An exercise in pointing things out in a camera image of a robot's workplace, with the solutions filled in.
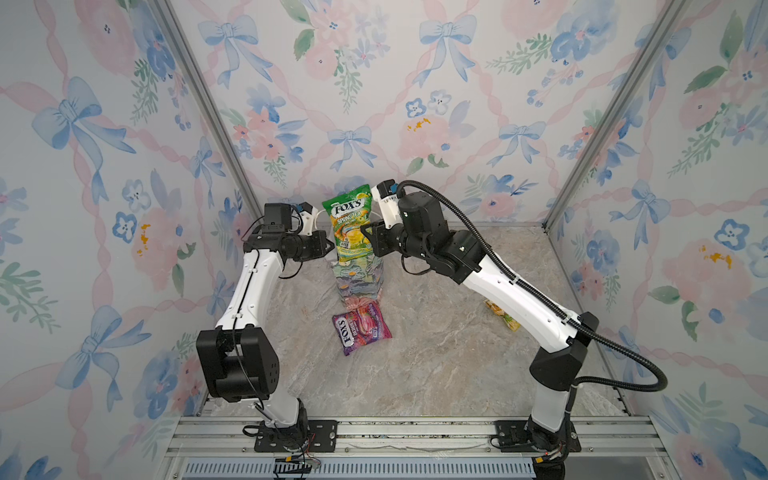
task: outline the ventilation grille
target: ventilation grille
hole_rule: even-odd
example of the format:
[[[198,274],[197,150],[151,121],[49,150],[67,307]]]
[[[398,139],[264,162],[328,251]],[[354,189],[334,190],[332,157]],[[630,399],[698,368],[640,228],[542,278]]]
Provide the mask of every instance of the ventilation grille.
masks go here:
[[[305,478],[535,478],[530,458],[322,458]],[[293,465],[277,464],[281,478]],[[183,480],[274,478],[273,458],[190,458]]]

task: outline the fox's berries candy bag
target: fox's berries candy bag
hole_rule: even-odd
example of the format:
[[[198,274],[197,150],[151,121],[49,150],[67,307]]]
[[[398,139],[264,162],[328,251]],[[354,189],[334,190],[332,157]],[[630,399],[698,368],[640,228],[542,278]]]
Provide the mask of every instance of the fox's berries candy bag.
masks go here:
[[[376,340],[391,339],[389,327],[384,323],[379,304],[371,302],[368,305],[333,316],[333,325],[341,339],[344,355],[349,355],[363,345]]]

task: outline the green candy bag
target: green candy bag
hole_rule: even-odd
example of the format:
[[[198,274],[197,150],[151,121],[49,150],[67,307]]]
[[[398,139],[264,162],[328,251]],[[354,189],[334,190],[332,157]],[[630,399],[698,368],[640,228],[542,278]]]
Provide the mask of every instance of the green candy bag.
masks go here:
[[[369,222],[371,203],[371,187],[368,185],[323,202],[331,217],[340,262],[373,253],[371,243],[360,231],[360,227]]]

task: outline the black mounting plate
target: black mounting plate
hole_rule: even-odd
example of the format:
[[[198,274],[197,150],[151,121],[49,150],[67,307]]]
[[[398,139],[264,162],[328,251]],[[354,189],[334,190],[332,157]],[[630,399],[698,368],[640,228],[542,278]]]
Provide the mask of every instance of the black mounting plate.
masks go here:
[[[568,439],[568,451],[580,452],[581,443],[576,435],[576,429],[573,422],[570,422],[571,437]],[[528,424],[528,420],[497,420],[494,422],[496,426],[496,436],[498,438],[498,445],[502,452],[537,452],[528,443],[528,431],[525,426]]]
[[[332,453],[336,450],[336,420],[310,420],[309,439],[307,448],[312,453]],[[273,429],[269,429],[264,422],[259,423],[256,431],[256,443],[253,450],[259,453],[286,453],[295,452],[296,443],[292,439],[282,439],[275,435]]]

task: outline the fox's candy bag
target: fox's candy bag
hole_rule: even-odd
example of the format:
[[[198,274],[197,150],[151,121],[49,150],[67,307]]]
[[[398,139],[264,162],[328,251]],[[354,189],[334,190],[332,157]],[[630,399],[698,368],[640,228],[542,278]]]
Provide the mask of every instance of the fox's candy bag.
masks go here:
[[[336,286],[346,308],[354,310],[379,299],[384,262],[372,253],[348,262],[331,264]]]
[[[371,202],[371,188],[368,185],[323,202],[323,207],[331,217],[340,262],[373,253],[371,243],[360,231],[360,226],[369,222]]]
[[[333,316],[333,325],[341,339],[344,355],[349,355],[363,345],[376,340],[391,339],[389,327],[384,323],[379,304],[376,302]]]

